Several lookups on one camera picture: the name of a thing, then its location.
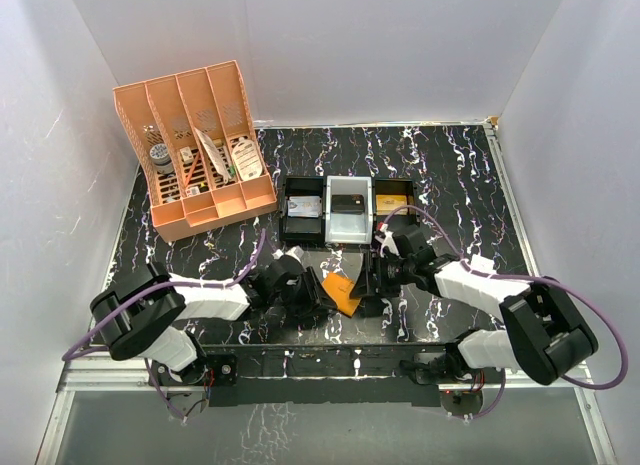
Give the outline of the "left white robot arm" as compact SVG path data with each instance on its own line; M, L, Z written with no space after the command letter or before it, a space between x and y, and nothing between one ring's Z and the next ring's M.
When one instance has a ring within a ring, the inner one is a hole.
M292 254L280 254L266 267L222 281L171 274L153 262L125 284L96 296L90 311L113 360L153 360L194 384L204 377L207 361L195 338L174 327L176 321L235 322L273 307L299 321L338 309L313 268Z

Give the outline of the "orange leather card holder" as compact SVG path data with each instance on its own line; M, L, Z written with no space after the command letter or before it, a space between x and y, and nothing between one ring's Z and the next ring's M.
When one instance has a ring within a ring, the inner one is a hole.
M361 298L352 298L351 292L355 283L346 276L330 272L324 278L322 286L330 298L335 302L337 310L351 318L357 311Z

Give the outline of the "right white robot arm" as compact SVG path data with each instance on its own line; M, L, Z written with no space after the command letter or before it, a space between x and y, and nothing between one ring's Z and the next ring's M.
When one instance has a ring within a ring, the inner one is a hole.
M398 231L381 226L375 242L363 257L351 298L395 298L403 286L413 285L502 323L500 330L468 331L448 344L444 362L457 381L469 381L484 368L510 368L549 385L599 348L568 293L557 286L507 279L452 254L439 255L416 225Z

